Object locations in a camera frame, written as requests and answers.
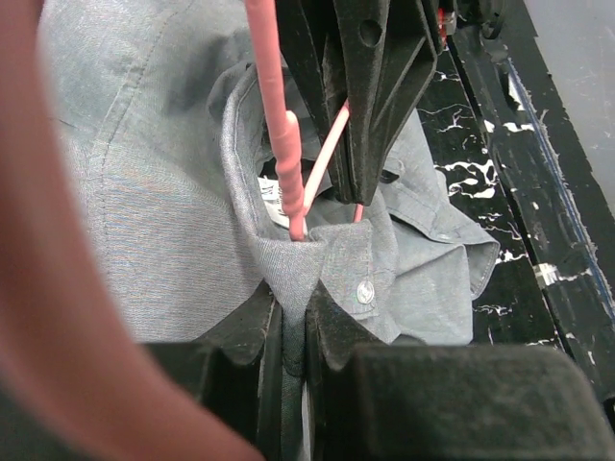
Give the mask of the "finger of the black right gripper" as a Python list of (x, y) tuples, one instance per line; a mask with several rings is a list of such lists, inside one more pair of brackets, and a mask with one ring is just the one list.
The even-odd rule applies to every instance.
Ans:
[(320, 141), (346, 101), (343, 53), (332, 1), (276, 3), (283, 57)]
[(350, 119), (332, 174), (340, 202), (368, 206), (385, 160), (443, 48), (436, 1), (336, 1)]

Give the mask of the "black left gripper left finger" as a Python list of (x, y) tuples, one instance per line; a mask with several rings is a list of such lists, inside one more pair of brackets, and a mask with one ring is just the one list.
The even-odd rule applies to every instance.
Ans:
[(191, 342), (148, 343), (165, 372), (267, 460), (281, 458), (283, 310), (266, 282)]

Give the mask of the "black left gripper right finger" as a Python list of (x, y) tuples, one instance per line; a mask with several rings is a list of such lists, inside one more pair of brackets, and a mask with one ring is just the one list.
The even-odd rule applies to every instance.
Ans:
[(316, 460), (606, 460), (581, 370), (544, 347), (386, 345), (317, 285), (306, 312)]

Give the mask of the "grey shirt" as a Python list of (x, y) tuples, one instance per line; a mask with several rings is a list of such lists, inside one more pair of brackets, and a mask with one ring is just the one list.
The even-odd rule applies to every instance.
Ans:
[(136, 340), (193, 340), (261, 282), (280, 302), (282, 459), (307, 458), (300, 396), (317, 284), (383, 342), (472, 341), (472, 303), (500, 248), (450, 203), (417, 113), (362, 219), (319, 196), (294, 242), (261, 197), (272, 154), (241, 2), (48, 1), (38, 32), (82, 215)]

